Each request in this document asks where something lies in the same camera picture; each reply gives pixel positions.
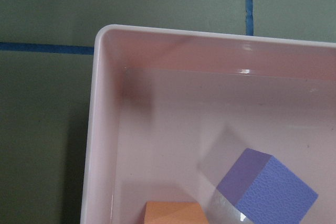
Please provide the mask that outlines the pink plastic bin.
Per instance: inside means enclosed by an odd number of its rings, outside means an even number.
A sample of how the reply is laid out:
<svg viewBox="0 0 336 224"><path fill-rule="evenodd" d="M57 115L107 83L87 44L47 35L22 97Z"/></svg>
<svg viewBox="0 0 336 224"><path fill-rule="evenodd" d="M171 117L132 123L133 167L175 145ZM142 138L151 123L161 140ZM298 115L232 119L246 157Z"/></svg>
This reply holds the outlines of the pink plastic bin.
<svg viewBox="0 0 336 224"><path fill-rule="evenodd" d="M248 223L216 186L246 148L335 223L335 44L108 25L96 35L81 223L142 223L149 200Z"/></svg>

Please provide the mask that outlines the purple foam block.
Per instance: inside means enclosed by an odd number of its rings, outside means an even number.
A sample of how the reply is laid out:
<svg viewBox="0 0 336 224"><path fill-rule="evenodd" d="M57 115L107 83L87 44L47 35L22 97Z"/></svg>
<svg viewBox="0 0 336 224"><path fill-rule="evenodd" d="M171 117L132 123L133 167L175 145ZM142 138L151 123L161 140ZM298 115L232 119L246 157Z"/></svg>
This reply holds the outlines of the purple foam block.
<svg viewBox="0 0 336 224"><path fill-rule="evenodd" d="M217 190L253 223L300 223L318 194L274 156L245 149Z"/></svg>

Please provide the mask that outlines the orange foam block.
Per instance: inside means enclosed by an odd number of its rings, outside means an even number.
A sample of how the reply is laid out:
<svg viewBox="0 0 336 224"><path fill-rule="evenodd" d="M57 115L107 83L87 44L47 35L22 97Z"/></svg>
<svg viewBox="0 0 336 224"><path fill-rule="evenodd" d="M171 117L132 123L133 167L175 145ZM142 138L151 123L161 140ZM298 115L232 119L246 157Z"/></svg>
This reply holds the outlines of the orange foam block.
<svg viewBox="0 0 336 224"><path fill-rule="evenodd" d="M197 202L148 201L144 223L209 223Z"/></svg>

